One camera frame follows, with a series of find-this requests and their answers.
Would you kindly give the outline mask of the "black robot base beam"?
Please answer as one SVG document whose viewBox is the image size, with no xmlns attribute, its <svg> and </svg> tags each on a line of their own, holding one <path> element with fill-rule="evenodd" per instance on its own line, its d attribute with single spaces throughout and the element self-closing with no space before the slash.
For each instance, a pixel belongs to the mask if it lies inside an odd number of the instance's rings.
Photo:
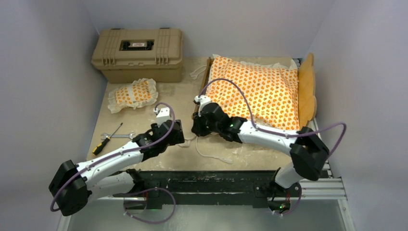
<svg viewBox="0 0 408 231">
<path fill-rule="evenodd" d="M 126 170 L 130 189 L 114 197 L 147 196 L 148 209 L 163 205 L 250 205 L 278 208 L 289 195 L 300 195 L 300 184 L 283 189 L 273 182 L 274 170 L 142 171 Z"/>
</svg>

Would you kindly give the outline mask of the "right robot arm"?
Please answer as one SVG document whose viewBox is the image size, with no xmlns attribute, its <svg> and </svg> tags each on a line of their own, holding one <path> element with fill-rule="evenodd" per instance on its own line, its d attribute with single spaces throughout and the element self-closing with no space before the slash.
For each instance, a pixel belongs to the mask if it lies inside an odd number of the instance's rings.
<svg viewBox="0 0 408 231">
<path fill-rule="evenodd" d="M 285 153 L 291 162 L 279 168 L 270 183 L 271 192 L 281 196 L 295 183 L 307 179 L 317 181 L 329 156 L 329 149 L 308 127 L 289 132 L 288 136 L 266 133 L 265 126 L 254 126 L 250 120 L 228 116 L 217 103 L 209 103 L 192 114 L 192 132 L 198 137 L 216 133 L 224 140 L 256 144 Z"/>
</svg>

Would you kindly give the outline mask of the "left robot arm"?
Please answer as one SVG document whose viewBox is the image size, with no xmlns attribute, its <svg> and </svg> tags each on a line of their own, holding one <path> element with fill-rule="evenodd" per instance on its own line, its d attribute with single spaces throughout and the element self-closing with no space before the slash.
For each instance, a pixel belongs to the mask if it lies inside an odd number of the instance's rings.
<svg viewBox="0 0 408 231">
<path fill-rule="evenodd" d="M 49 185 L 53 196 L 50 210 L 70 216 L 80 211 L 91 199 L 98 198 L 99 186 L 119 170 L 141 163 L 163 153 L 168 146 L 184 143 L 182 123 L 168 120 L 161 125 L 137 135 L 121 148 L 96 159 L 74 164 L 72 160 L 61 163 Z"/>
</svg>

